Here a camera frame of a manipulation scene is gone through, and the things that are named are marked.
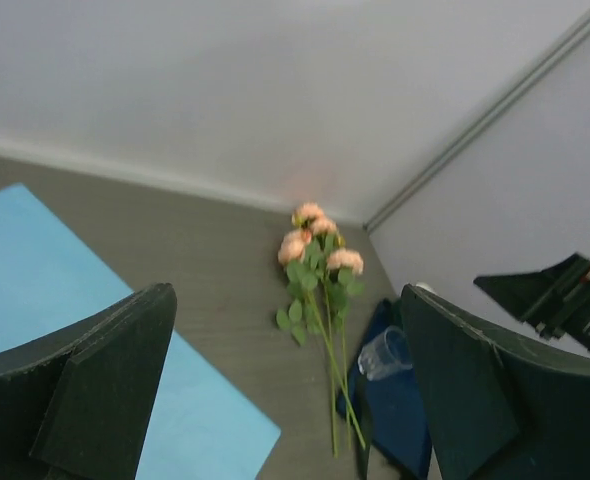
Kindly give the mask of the peach fake rose stem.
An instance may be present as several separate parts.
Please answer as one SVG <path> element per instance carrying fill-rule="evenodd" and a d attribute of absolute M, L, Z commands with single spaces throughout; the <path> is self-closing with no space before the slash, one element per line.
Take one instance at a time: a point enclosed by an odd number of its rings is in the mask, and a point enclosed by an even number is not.
<path fill-rule="evenodd" d="M 293 229 L 277 251 L 277 263 L 286 277 L 290 303 L 276 311 L 276 327 L 299 346 L 309 336 L 322 339 L 329 371 L 331 408 L 344 401 L 348 441 L 361 448 L 366 436 L 349 394 L 346 323 L 350 300 L 361 295 L 364 260 L 346 246 L 336 222 L 316 203 L 296 207 Z"/>
<path fill-rule="evenodd" d="M 275 324 L 278 329 L 289 333 L 299 346 L 304 345 L 310 336 L 322 339 L 329 377 L 331 420 L 331 380 L 322 293 L 322 276 L 328 256 L 325 246 L 325 236 L 315 236 L 306 229 L 296 229 L 285 235 L 277 260 L 286 276 L 290 303 L 276 312 Z"/>
<path fill-rule="evenodd" d="M 331 380 L 331 438 L 334 457 L 339 455 L 337 398 L 344 401 L 348 447 L 352 446 L 354 434 L 357 435 L 357 444 L 360 447 L 365 446 L 349 392 L 347 341 L 349 301 L 351 297 L 360 293 L 362 284 L 358 277 L 362 274 L 363 268 L 363 259 L 357 251 L 339 248 L 326 258 L 325 272 L 322 276 Z"/>

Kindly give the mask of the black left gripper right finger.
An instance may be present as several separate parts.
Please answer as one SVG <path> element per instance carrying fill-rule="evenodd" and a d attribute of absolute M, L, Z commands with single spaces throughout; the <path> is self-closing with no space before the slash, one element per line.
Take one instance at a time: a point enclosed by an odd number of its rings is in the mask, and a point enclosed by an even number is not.
<path fill-rule="evenodd" d="M 401 319 L 445 479 L 590 479 L 590 358 L 406 285 Z"/>

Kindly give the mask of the large blue wrapping paper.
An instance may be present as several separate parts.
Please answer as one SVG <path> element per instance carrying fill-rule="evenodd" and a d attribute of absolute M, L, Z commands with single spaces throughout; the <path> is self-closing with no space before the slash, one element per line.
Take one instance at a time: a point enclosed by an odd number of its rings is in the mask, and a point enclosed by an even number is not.
<path fill-rule="evenodd" d="M 89 317 L 131 288 L 25 186 L 0 190 L 0 351 Z M 254 479 L 281 431 L 178 333 L 140 479 Z"/>

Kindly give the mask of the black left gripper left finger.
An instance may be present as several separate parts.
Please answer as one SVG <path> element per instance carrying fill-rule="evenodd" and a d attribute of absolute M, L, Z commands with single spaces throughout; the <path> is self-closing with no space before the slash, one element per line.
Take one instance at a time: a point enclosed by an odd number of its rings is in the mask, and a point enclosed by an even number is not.
<path fill-rule="evenodd" d="M 177 311 L 169 283 L 0 352 L 0 479 L 133 479 Z"/>

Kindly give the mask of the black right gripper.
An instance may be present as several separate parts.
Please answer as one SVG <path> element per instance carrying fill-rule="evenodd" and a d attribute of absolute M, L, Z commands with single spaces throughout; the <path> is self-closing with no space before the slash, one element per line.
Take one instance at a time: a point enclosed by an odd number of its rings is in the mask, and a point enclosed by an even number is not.
<path fill-rule="evenodd" d="M 480 275 L 474 285 L 516 320 L 549 340 L 572 337 L 590 352 L 590 259 L 574 253 L 522 274 Z"/>

